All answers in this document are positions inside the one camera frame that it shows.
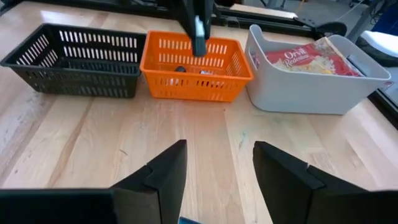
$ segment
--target wood grain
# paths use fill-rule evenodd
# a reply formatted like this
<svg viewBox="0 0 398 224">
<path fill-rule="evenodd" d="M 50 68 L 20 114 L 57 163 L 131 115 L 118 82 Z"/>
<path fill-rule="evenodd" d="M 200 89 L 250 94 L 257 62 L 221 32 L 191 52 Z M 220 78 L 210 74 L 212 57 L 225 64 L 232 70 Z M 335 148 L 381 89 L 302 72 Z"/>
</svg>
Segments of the wood grain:
<svg viewBox="0 0 398 224">
<path fill-rule="evenodd" d="M 0 57 L 42 22 L 183 32 L 176 21 L 23 2 L 0 17 Z M 211 33 L 243 48 L 248 35 L 227 27 Z M 344 116 L 270 113 L 255 108 L 246 91 L 230 104 L 158 100 L 140 77 L 131 100 L 55 96 L 35 93 L 8 68 L 0 74 L 3 188 L 107 187 L 179 139 L 188 140 L 181 215 L 203 223 L 272 223 L 254 174 L 254 141 L 370 190 L 398 188 L 398 132 L 368 100 Z"/>
</svg>

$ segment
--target black plastic basket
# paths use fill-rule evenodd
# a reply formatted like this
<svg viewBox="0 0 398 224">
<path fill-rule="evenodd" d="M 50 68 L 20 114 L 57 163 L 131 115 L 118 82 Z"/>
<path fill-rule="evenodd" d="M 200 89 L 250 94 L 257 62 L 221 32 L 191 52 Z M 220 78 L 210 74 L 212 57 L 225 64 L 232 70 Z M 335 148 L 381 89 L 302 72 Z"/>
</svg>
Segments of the black plastic basket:
<svg viewBox="0 0 398 224">
<path fill-rule="evenodd" d="M 3 61 L 43 93 L 131 98 L 145 34 L 42 24 Z"/>
</svg>

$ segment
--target red package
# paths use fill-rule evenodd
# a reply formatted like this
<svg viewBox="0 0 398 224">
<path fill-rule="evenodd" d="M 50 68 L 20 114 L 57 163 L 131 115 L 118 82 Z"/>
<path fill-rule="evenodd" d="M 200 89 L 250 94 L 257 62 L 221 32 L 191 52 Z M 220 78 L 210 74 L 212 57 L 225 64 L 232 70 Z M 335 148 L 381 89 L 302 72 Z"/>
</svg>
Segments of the red package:
<svg viewBox="0 0 398 224">
<path fill-rule="evenodd" d="M 294 49 L 268 52 L 266 57 L 274 66 L 290 72 L 361 76 L 327 37 Z"/>
</svg>

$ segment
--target orange plastic basket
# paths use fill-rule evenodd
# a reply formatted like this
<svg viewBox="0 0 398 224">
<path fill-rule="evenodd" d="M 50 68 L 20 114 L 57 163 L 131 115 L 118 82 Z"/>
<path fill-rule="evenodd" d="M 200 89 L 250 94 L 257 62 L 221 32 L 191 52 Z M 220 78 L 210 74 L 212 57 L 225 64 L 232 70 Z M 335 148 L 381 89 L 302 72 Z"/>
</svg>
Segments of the orange plastic basket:
<svg viewBox="0 0 398 224">
<path fill-rule="evenodd" d="M 155 98 L 233 101 L 253 79 L 238 41 L 210 38 L 207 54 L 193 57 L 187 35 L 148 32 L 140 69 Z M 175 72 L 183 66 L 187 72 Z"/>
</svg>

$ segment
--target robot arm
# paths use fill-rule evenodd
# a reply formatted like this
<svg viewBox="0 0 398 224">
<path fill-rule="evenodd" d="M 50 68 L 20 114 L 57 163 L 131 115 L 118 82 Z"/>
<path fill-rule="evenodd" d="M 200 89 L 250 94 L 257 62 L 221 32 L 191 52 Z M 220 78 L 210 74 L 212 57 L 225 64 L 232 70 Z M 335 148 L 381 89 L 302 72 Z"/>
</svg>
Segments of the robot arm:
<svg viewBox="0 0 398 224">
<path fill-rule="evenodd" d="M 210 38 L 214 0 L 158 0 L 179 21 L 192 40 L 193 55 L 206 55 L 206 41 Z"/>
</svg>

